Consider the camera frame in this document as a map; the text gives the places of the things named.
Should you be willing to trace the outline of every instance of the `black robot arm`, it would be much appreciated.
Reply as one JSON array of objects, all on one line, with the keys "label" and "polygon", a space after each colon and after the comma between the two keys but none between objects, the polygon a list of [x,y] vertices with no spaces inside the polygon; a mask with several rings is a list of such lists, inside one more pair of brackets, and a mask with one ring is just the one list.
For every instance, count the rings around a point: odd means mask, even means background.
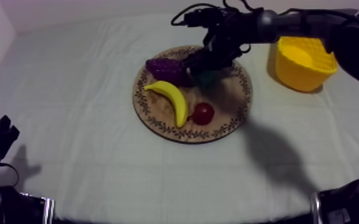
[{"label": "black robot arm", "polygon": [[334,52],[339,65],[359,80],[359,14],[357,10],[300,10],[289,9],[277,14],[263,8],[241,13],[226,6],[198,9],[184,15],[174,26],[204,27],[208,33],[204,47],[183,61],[192,75],[206,70],[219,70],[232,65],[244,53],[242,45],[275,43],[281,36],[320,38],[327,52]]}]

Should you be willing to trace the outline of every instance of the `plastic banana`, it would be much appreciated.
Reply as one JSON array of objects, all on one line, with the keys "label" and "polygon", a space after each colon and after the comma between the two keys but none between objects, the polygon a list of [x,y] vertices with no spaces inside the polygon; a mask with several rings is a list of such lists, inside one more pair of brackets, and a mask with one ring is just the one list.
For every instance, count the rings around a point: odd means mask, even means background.
[{"label": "plastic banana", "polygon": [[182,92],[173,84],[165,81],[157,81],[144,87],[166,96],[174,105],[177,127],[182,127],[188,119],[188,106]]}]

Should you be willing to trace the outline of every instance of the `tomato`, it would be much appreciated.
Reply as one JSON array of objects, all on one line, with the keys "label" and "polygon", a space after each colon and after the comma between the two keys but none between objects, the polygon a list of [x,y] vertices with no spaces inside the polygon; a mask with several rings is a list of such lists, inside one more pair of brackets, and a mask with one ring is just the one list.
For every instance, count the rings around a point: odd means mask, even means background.
[{"label": "tomato", "polygon": [[214,117],[214,108],[206,103],[201,102],[196,104],[191,119],[197,125],[207,125],[209,124]]}]

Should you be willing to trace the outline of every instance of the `yellow plastic bowl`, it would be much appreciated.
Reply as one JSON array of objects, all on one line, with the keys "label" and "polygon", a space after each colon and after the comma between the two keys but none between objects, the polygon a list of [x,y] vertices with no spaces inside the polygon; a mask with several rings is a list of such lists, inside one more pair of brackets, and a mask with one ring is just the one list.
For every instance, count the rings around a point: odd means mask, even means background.
[{"label": "yellow plastic bowl", "polygon": [[281,37],[277,45],[276,75],[287,86],[309,92],[337,71],[334,55],[316,38]]}]

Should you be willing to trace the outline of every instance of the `round wooden tray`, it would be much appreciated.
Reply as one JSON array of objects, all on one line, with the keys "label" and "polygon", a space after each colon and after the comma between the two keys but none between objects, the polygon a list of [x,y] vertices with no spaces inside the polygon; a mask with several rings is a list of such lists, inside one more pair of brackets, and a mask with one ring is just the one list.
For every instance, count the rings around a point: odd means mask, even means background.
[{"label": "round wooden tray", "polygon": [[[184,59],[200,46],[180,46],[157,54],[154,58]],[[156,81],[145,66],[139,71],[132,91],[134,108],[141,121],[154,133],[176,142],[203,143],[227,136],[245,120],[252,103],[252,84],[244,68],[234,62],[231,68],[220,71],[223,78],[208,91],[197,87],[179,88],[188,102],[188,114],[200,102],[211,104],[215,110],[208,125],[199,126],[189,120],[181,128],[175,125],[174,108],[165,97],[145,91],[145,85]]]}]

